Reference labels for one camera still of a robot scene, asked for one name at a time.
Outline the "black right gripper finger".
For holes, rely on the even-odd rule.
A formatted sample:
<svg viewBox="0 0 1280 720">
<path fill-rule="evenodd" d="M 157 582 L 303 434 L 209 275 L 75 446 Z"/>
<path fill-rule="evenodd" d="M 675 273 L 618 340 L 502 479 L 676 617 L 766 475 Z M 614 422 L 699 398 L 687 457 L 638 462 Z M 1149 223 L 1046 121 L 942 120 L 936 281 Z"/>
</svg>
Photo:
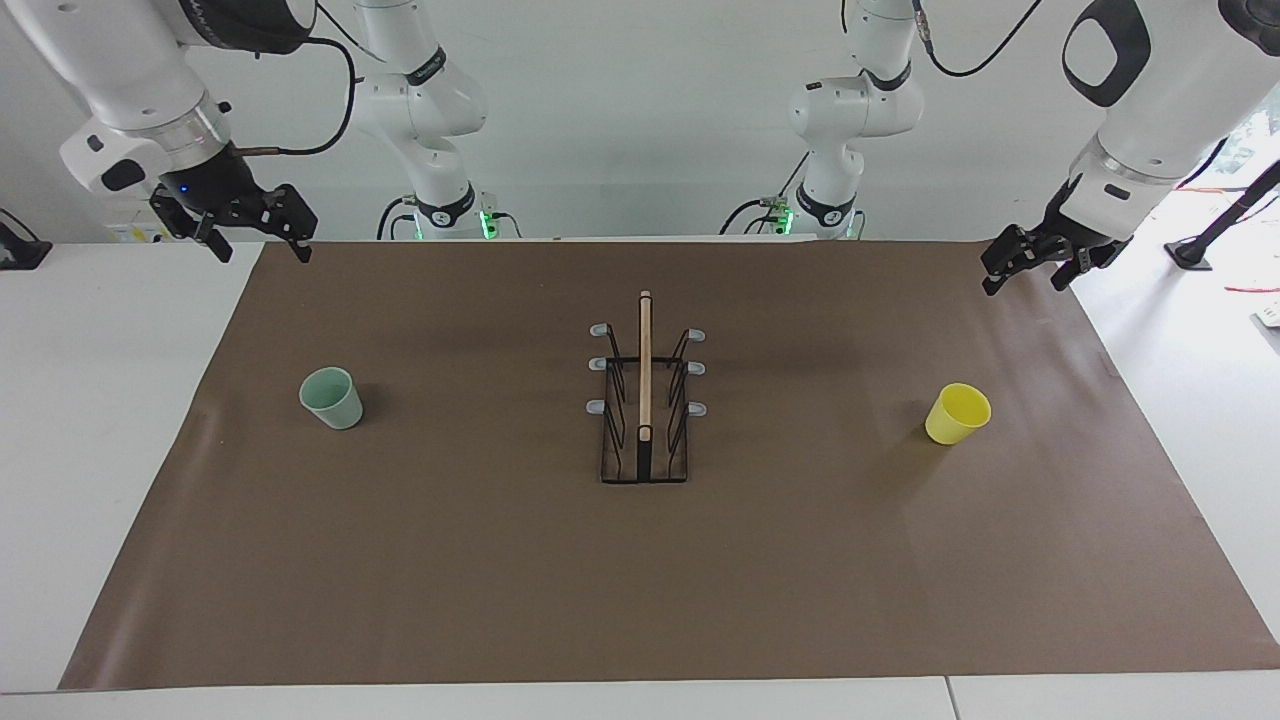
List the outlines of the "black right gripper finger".
<svg viewBox="0 0 1280 720">
<path fill-rule="evenodd" d="M 219 263 L 230 261 L 233 249 L 218 229 L 215 215 L 200 213 L 193 217 L 168 190 L 155 190 L 150 195 L 150 206 L 170 236 L 202 245 Z"/>
<path fill-rule="evenodd" d="M 317 218 L 300 191 L 293 184 L 280 184 L 261 193 L 260 200 L 259 231 L 283 240 L 300 263 L 310 263 Z"/>
</svg>

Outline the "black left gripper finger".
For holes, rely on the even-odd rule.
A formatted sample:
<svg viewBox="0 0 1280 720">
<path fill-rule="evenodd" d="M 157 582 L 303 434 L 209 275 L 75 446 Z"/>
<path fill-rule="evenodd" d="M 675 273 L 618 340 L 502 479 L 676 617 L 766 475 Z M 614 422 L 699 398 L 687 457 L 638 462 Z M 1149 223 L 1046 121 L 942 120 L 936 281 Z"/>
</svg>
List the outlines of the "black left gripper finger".
<svg viewBox="0 0 1280 720">
<path fill-rule="evenodd" d="M 1062 292 L 1065 291 L 1079 275 L 1083 275 L 1100 264 L 1106 263 L 1106 247 L 1097 246 L 1091 249 L 1074 249 L 1070 258 L 1061 263 L 1057 270 L 1050 277 L 1052 287 Z"/>
<path fill-rule="evenodd" d="M 980 286 L 988 297 L 993 297 L 1009 279 L 1044 261 L 1044 243 L 1038 234 L 1020 225 L 1007 225 L 980 254 L 986 270 Z"/>
</svg>

